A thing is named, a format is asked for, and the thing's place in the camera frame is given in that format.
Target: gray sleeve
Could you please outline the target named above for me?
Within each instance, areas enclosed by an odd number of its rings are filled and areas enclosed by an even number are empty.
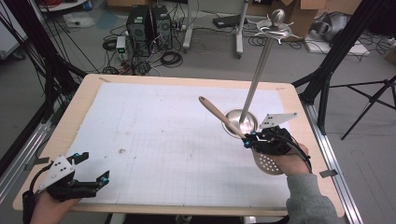
[[[322,196],[315,175],[288,177],[290,198],[286,202],[290,216],[289,224],[338,223],[334,205]]]

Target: computer tower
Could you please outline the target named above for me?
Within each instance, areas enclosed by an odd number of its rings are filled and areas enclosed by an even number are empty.
[[[126,22],[134,56],[148,57],[153,29],[149,15],[149,6],[133,5]]]
[[[151,14],[154,25],[154,38],[156,38],[158,49],[171,49],[173,47],[172,26],[168,10],[165,6],[153,6]]]

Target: hand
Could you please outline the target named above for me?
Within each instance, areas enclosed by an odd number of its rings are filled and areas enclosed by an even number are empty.
[[[46,191],[38,194],[35,200],[31,224],[57,224],[64,219],[66,213],[81,199],[70,199],[60,202],[53,199]]]
[[[299,146],[303,150],[303,152],[306,155],[308,155],[308,148],[303,144],[299,144]],[[309,174],[309,170],[306,167],[305,162],[293,149],[285,155],[281,155],[281,156],[265,155],[265,156],[277,162],[280,170],[282,170],[282,172],[285,173],[286,176]]]

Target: black pole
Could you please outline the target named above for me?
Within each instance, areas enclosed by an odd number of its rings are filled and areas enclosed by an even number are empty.
[[[314,103],[315,98],[321,92],[318,126],[322,134],[326,134],[324,124],[326,105],[329,96],[328,89],[332,74],[361,36],[364,28],[388,1],[389,0],[362,0],[343,32],[335,39],[333,47],[330,49],[320,67],[314,73],[308,75],[308,77],[303,77],[292,83],[294,87],[299,87],[309,82],[305,90],[300,93],[300,99],[309,105]]]

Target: person's arm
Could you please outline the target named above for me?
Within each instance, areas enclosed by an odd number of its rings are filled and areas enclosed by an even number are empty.
[[[308,154],[308,149],[300,144]],[[300,156],[291,152],[283,156],[268,156],[276,161],[288,177],[290,198],[286,202],[290,217],[289,224],[296,223],[339,223],[334,205],[322,196],[316,175],[309,174]]]
[[[35,211],[30,224],[58,224],[66,213],[81,199],[70,199],[59,202],[53,199],[46,191],[37,195]]]

